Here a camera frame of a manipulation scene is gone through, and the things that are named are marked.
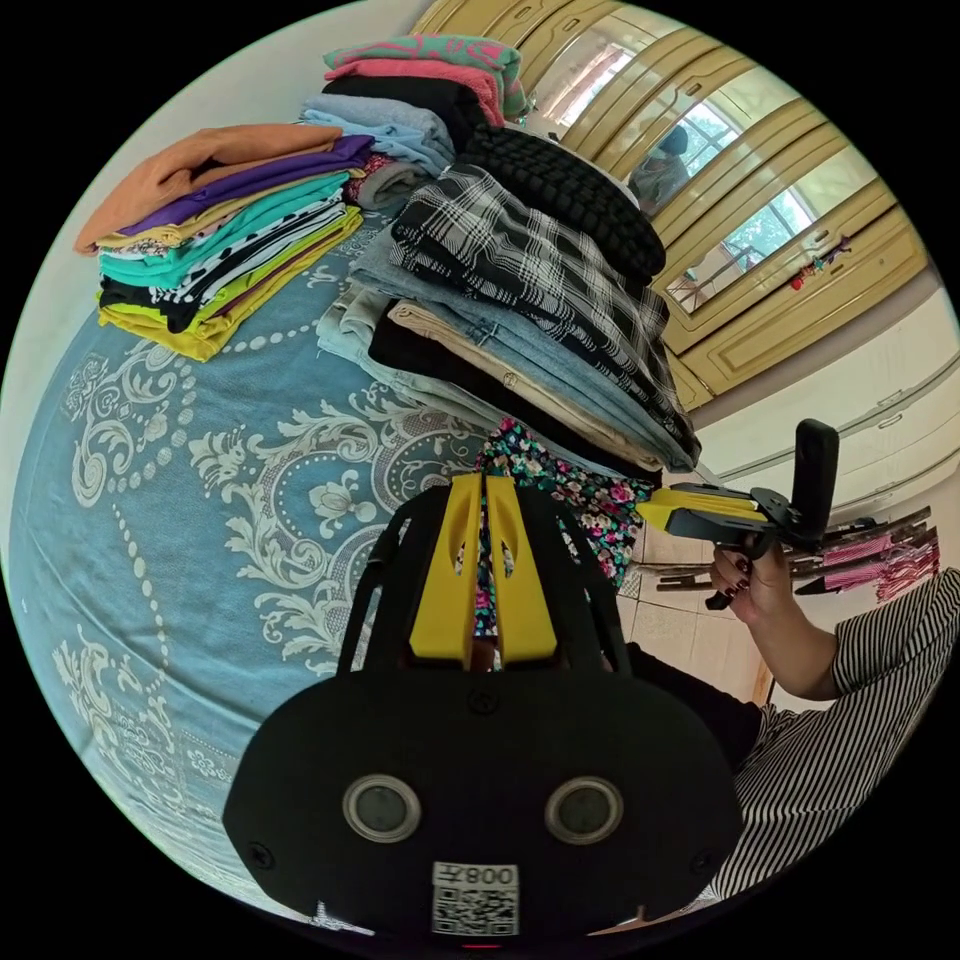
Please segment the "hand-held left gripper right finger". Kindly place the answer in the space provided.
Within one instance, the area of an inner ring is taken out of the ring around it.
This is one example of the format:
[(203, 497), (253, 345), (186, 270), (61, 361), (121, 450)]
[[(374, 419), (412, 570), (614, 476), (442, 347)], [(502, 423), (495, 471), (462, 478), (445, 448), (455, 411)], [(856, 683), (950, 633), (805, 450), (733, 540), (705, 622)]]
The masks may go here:
[(557, 639), (514, 481), (488, 476), (485, 493), (501, 667), (550, 661)]

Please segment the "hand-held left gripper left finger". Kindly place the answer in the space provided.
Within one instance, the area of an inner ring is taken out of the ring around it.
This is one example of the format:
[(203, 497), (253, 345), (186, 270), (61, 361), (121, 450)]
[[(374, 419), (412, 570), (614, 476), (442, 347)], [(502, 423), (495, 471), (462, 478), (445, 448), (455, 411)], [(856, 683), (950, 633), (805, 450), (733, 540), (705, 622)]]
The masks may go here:
[(471, 663), (481, 503), (480, 474), (453, 479), (410, 634), (419, 661)]

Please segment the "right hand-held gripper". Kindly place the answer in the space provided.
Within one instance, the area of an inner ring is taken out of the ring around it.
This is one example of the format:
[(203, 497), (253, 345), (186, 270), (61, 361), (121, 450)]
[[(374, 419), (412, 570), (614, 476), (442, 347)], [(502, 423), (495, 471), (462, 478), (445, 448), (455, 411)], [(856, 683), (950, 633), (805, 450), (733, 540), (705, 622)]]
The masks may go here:
[(635, 505), (642, 520), (672, 536), (710, 542), (740, 559), (747, 585), (755, 561), (792, 532), (792, 508), (770, 491), (760, 496), (716, 485), (679, 483)]

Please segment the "person's right hand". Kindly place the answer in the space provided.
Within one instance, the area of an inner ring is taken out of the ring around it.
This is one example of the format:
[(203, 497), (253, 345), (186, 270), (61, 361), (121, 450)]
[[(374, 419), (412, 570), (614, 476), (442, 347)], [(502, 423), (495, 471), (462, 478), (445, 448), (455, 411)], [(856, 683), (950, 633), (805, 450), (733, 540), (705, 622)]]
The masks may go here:
[(792, 603), (789, 568), (778, 543), (755, 560), (716, 547), (710, 579), (732, 614), (749, 628), (764, 625)]

